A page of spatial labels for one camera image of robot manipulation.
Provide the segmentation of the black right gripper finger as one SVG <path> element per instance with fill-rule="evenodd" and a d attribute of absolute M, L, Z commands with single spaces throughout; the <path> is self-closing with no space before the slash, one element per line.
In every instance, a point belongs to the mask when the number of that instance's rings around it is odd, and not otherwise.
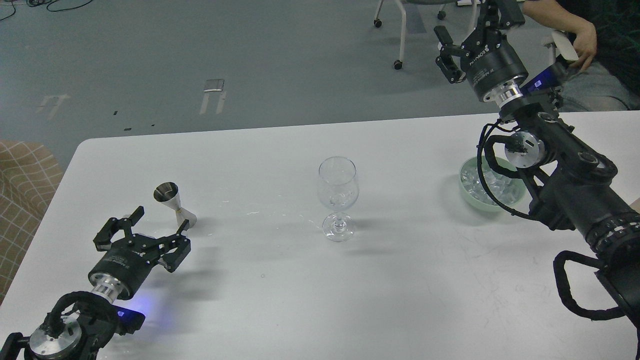
<path fill-rule="evenodd" d="M 450 32 L 444 25 L 434 27 L 439 41 L 439 55 L 435 62 L 450 84 L 459 84 L 466 80 L 467 71 L 471 68 L 471 36 L 464 39 L 460 45 L 454 44 Z"/>
<path fill-rule="evenodd" d="M 506 43 L 506 32 L 525 25 L 525 16 L 516 0 L 482 0 L 472 44 L 480 48 L 498 48 Z"/>

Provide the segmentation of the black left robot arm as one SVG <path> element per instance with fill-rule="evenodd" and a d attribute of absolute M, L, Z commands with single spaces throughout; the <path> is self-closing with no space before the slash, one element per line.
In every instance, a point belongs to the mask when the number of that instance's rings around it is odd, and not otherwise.
<path fill-rule="evenodd" d="M 115 304 L 131 300 L 155 266 L 174 272 L 191 251 L 186 231 L 197 217 L 176 211 L 176 232 L 154 238 L 135 234 L 144 216 L 137 207 L 123 218 L 110 218 L 93 239 L 103 256 L 88 273 L 90 291 L 61 296 L 42 323 L 28 336 L 10 333 L 1 349 L 3 360 L 95 360 L 114 335 L 137 332 L 146 320 L 141 312 Z"/>

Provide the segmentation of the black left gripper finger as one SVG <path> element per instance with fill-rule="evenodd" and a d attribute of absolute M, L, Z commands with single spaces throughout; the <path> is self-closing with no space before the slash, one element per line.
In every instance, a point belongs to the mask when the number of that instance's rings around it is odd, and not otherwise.
<path fill-rule="evenodd" d="M 190 226 L 189 219 L 185 219 L 178 226 L 176 233 L 151 240 L 150 265 L 152 267 L 161 265 L 169 273 L 178 269 L 191 251 L 191 241 L 184 234 Z"/>
<path fill-rule="evenodd" d="M 138 206 L 132 214 L 123 218 L 109 218 L 93 239 L 96 250 L 98 252 L 106 252 L 112 248 L 127 248 L 133 246 L 135 235 L 131 229 L 144 214 L 144 207 Z M 124 237 L 112 242 L 114 235 L 119 231 L 123 231 Z"/>

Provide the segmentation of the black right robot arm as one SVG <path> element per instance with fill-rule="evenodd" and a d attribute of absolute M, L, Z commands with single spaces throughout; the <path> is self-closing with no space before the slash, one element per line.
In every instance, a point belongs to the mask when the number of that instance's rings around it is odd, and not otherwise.
<path fill-rule="evenodd" d="M 480 184 L 511 215 L 550 230 L 578 230 L 595 253 L 560 251 L 553 260 L 558 296 L 572 313 L 591 321 L 626 317 L 640 325 L 639 214 L 612 189 L 618 169 L 574 135 L 557 110 L 561 98 L 553 68 L 531 80 L 506 30 L 525 18 L 514 0 L 483 0 L 477 23 L 455 44 L 443 25 L 434 28 L 435 62 L 451 84 L 468 80 L 478 100 L 499 107 L 477 145 Z M 616 307 L 584 309 L 572 296 L 567 261 L 595 268 Z"/>

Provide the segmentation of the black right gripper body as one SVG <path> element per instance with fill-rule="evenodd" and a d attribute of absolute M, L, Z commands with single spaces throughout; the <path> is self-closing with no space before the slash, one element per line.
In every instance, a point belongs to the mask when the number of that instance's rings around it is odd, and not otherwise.
<path fill-rule="evenodd" d="M 462 57 L 462 71 L 479 101 L 489 102 L 495 88 L 510 81 L 521 85 L 529 76 L 500 30 L 473 30 L 462 47 L 468 51 Z"/>

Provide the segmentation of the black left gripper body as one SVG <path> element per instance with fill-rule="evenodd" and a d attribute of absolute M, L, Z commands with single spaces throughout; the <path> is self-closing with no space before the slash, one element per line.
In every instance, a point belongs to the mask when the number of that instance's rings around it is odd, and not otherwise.
<path fill-rule="evenodd" d="M 105 255 L 87 277 L 94 287 L 111 287 L 112 292 L 117 291 L 118 296 L 109 295 L 112 301 L 132 299 L 166 253 L 166 246 L 158 239 L 140 234 L 115 242 L 105 240 L 95 247 Z"/>

